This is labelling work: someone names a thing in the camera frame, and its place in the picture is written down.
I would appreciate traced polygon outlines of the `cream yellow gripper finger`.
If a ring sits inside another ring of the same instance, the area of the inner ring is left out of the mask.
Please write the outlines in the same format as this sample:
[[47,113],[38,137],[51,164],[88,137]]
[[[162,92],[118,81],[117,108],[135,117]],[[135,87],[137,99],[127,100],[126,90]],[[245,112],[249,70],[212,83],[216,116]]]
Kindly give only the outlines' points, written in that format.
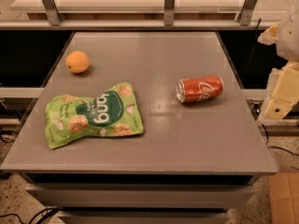
[[299,62],[273,68],[267,82],[259,119],[284,119],[299,103]]

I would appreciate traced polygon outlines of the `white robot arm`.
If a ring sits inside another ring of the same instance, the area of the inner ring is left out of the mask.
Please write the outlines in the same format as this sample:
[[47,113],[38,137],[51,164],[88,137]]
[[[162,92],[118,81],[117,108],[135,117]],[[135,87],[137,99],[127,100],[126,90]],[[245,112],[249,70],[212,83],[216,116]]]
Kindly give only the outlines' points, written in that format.
[[292,8],[280,22],[258,37],[264,45],[276,45],[277,55],[287,61],[269,74],[259,119],[283,119],[299,102],[299,8]]

